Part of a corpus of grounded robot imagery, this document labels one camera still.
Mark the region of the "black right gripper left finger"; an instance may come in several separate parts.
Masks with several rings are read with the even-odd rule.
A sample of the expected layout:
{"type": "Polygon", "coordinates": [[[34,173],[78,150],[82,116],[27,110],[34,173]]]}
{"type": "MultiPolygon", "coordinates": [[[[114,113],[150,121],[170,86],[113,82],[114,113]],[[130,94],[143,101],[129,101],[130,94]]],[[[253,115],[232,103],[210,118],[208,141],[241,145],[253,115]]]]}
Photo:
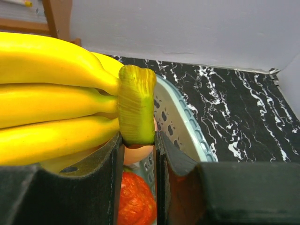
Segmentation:
{"type": "Polygon", "coordinates": [[[39,164],[0,169],[3,225],[114,225],[124,147],[120,134],[66,172],[39,164]]]}

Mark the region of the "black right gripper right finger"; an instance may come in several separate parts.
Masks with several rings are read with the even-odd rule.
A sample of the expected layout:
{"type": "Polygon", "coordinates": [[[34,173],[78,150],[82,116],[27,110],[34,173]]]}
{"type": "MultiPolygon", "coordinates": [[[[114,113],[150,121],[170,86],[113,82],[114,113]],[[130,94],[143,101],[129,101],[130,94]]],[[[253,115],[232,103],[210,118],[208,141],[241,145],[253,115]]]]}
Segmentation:
{"type": "Polygon", "coordinates": [[[196,162],[155,134],[159,225],[297,225],[298,163],[196,162]]]}

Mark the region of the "yellow bananas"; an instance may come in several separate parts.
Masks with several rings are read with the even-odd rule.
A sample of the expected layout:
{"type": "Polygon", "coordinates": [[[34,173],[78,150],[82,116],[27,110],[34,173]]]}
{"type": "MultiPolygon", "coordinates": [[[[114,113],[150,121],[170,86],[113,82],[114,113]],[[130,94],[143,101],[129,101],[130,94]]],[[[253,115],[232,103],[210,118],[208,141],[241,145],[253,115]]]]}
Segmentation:
{"type": "Polygon", "coordinates": [[[154,144],[155,73],[60,39],[0,34],[0,163],[77,163],[117,133],[154,144]]]}

